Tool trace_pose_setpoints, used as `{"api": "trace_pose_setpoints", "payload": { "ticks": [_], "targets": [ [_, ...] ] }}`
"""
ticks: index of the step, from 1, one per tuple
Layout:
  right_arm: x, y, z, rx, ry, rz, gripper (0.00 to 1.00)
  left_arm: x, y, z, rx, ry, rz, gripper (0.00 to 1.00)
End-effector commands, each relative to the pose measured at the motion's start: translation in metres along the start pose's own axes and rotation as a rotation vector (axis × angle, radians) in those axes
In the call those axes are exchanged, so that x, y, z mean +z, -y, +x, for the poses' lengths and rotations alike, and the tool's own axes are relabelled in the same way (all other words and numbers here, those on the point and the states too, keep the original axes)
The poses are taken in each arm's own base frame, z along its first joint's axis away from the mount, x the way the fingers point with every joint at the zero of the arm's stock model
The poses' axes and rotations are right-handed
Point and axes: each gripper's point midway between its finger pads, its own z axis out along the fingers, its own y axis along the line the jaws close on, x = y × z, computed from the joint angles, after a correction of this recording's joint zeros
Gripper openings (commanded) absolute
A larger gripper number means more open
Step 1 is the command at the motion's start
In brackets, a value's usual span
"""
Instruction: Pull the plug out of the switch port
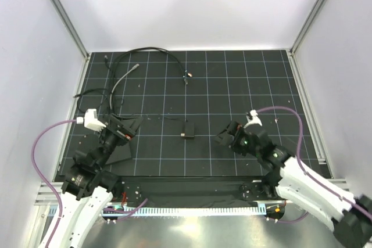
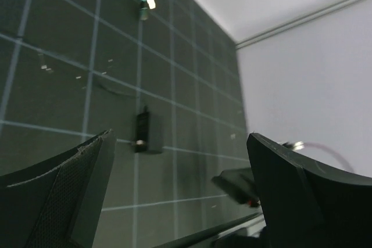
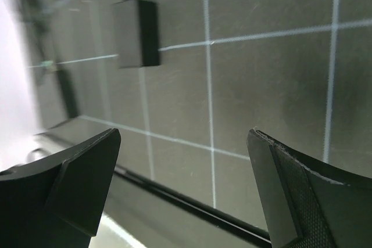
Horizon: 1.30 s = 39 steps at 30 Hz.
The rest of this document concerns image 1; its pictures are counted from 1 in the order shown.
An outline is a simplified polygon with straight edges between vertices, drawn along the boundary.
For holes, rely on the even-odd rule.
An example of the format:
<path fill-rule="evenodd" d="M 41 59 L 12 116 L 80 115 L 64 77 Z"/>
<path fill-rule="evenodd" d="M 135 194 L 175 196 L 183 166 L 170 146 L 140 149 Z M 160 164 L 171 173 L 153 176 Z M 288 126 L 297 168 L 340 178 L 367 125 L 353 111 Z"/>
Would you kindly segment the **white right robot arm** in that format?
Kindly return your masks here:
<path fill-rule="evenodd" d="M 267 171 L 262 193 L 295 203 L 322 222 L 343 247 L 365 247 L 371 241 L 371 199 L 325 179 L 287 148 L 273 143 L 259 123 L 232 121 L 216 141 L 234 153 L 257 158 Z"/>

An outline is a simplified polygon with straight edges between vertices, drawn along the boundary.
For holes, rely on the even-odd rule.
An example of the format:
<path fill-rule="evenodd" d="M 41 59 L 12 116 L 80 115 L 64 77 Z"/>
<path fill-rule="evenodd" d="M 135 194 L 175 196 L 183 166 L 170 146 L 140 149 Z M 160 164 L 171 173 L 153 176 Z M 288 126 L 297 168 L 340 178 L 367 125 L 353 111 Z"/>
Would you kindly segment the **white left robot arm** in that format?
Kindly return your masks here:
<path fill-rule="evenodd" d="M 115 149 L 127 145 L 136 136 L 142 121 L 142 117 L 122 118 L 115 114 L 109 114 L 101 121 L 95 109 L 88 109 L 84 116 L 68 120 L 68 123 L 83 125 L 92 133 L 85 135 L 76 149 L 73 165 L 65 174 L 60 191 L 46 179 L 32 159 L 34 169 L 58 204 L 40 247 L 81 247 L 107 203 L 121 199 L 121 178 L 104 168 Z"/>

